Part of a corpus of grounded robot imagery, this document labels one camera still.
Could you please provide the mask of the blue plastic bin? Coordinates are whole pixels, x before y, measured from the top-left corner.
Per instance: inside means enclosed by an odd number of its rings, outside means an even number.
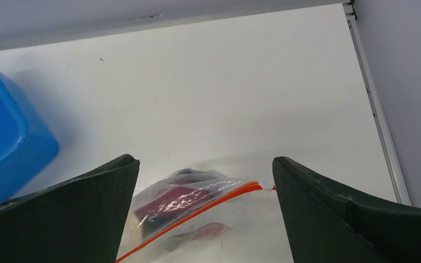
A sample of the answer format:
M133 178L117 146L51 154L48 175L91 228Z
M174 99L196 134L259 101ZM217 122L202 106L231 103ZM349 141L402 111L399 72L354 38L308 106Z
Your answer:
M59 144L23 89L0 72L0 204L58 154Z

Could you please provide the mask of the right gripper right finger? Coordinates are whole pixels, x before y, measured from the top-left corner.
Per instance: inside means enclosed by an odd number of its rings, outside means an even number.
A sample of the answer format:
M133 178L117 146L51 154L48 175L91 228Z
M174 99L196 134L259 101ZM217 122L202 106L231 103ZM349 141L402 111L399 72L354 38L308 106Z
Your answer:
M421 208L369 195L300 163L272 163L294 262L421 262Z

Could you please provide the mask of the purple sweet potato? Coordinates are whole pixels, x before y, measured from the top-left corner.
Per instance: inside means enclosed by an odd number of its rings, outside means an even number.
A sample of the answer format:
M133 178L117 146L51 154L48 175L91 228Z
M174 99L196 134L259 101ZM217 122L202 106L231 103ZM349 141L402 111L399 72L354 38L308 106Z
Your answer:
M167 216L178 216L191 208L196 208L209 202L213 196L202 189L192 189L184 186L173 186L162 188L158 195L146 201L139 208L134 209L134 214L140 218L152 220L154 218L165 218Z

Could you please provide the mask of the clear zip top bag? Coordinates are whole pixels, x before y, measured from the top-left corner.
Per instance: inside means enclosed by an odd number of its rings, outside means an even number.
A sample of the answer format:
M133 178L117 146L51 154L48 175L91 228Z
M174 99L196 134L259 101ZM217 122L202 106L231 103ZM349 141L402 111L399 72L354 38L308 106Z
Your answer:
M207 190L204 205L165 218L142 220L134 209L162 188ZM292 262L273 178L226 176L182 169L136 191L117 262Z

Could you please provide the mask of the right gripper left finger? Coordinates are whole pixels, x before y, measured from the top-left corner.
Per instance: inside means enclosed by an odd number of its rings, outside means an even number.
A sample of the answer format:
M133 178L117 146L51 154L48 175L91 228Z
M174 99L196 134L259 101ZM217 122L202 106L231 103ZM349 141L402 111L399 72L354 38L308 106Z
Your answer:
M121 155L0 204L0 262L115 262L139 167Z

